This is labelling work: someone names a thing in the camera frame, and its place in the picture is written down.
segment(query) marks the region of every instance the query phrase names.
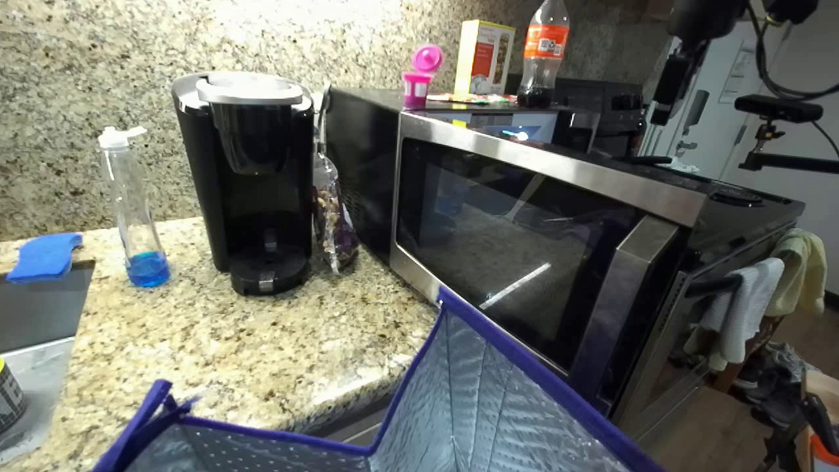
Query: cord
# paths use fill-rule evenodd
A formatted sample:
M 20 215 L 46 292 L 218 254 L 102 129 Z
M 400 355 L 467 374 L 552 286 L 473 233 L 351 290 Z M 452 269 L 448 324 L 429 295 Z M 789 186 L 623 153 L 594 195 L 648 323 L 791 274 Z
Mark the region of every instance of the cord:
M 809 122 L 817 129 L 817 133 L 819 133 L 823 139 L 829 139 L 829 143 L 830 143 L 834 151 L 839 153 L 839 146 L 835 146 L 834 135 L 830 135 L 817 119 L 809 119 Z
M 753 1 L 747 1 L 747 11 L 750 11 L 750 17 L 753 17 L 753 29 L 758 34 L 754 63 L 758 63 L 758 75 L 766 84 L 766 88 L 770 88 L 773 93 L 785 96 L 785 100 L 819 100 L 819 96 L 829 96 L 829 93 L 839 91 L 839 84 L 834 84 L 829 88 L 817 88 L 817 91 L 801 91 L 801 88 L 789 88 L 789 87 L 780 87 L 779 80 L 773 80 L 767 75 L 767 67 L 766 67 L 766 29 L 767 25 L 766 24 L 759 25 Z

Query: blue sponge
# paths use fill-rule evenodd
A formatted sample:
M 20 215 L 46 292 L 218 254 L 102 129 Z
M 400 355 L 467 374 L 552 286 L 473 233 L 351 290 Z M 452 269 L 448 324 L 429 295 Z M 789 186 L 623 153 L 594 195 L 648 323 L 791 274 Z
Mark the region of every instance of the blue sponge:
M 18 264 L 7 273 L 11 282 L 58 279 L 70 269 L 80 233 L 43 233 L 20 247 Z

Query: small bottle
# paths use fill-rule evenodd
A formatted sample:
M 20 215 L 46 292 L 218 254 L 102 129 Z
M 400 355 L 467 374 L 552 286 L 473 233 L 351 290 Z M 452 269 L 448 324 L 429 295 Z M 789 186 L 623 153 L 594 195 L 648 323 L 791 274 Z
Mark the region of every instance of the small bottle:
M 104 153 L 104 177 L 125 252 L 129 279 L 139 287 L 156 287 L 167 282 L 169 273 L 144 198 L 140 176 L 129 146 L 129 139 L 140 133 L 144 129 L 117 131 L 106 126 L 98 133 L 98 146 Z
M 545 0 L 526 29 L 524 71 L 518 87 L 520 106 L 548 106 L 552 100 L 556 74 L 565 55 L 570 34 L 568 7 L 564 0 Z

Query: black coffee maker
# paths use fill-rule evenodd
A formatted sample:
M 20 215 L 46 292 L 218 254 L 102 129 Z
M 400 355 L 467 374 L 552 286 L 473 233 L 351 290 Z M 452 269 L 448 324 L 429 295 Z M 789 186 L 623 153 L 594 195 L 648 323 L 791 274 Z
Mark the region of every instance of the black coffee maker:
M 173 84 L 211 261 L 243 295 L 296 287 L 311 257 L 311 100 L 279 75 Z

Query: microwave handle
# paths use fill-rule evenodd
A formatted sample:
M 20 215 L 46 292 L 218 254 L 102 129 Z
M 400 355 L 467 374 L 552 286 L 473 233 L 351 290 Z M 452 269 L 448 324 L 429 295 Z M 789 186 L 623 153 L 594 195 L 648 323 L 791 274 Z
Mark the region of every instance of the microwave handle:
M 610 257 L 589 323 L 568 369 L 568 383 L 599 412 L 607 409 L 607 403 L 599 401 L 599 388 L 623 323 L 631 312 L 640 286 L 663 249 L 673 241 L 676 230 L 676 226 L 645 215 Z

